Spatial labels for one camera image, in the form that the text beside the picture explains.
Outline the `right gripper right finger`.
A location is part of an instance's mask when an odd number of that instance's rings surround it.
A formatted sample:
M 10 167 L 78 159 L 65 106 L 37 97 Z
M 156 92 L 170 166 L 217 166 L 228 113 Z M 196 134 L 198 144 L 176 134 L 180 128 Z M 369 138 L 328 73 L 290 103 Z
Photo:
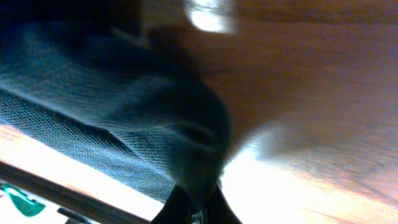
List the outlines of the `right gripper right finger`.
M 228 205 L 221 188 L 215 185 L 203 207 L 204 224 L 242 224 Z

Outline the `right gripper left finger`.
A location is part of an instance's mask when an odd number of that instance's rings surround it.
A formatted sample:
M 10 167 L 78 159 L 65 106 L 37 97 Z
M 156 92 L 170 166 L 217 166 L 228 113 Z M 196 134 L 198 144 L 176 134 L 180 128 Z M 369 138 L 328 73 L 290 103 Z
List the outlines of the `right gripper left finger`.
M 175 186 L 150 224 L 192 224 L 192 205 L 186 192 Z

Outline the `black shorts red waistband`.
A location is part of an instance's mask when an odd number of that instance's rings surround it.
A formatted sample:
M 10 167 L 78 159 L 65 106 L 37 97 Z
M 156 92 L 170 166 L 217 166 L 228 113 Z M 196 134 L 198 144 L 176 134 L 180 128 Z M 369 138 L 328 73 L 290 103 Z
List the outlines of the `black shorts red waistband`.
M 204 206 L 229 116 L 184 65 L 126 40 L 107 1 L 1 2 L 1 122 L 155 200 Z

